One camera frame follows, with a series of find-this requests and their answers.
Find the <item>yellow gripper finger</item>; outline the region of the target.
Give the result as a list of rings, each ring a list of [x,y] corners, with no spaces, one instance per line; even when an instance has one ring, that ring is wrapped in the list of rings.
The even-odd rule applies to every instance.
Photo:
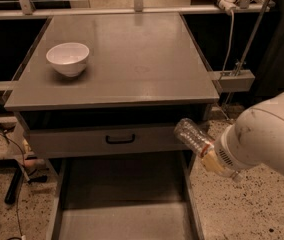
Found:
[[[213,172],[219,176],[225,176],[225,168],[219,162],[214,150],[207,152],[201,159],[201,163],[208,172]]]

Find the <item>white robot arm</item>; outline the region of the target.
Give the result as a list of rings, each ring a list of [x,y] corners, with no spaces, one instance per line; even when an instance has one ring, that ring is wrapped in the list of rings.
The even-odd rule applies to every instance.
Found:
[[[201,162],[206,170],[233,179],[259,164],[284,176],[284,92],[242,112],[204,149]]]

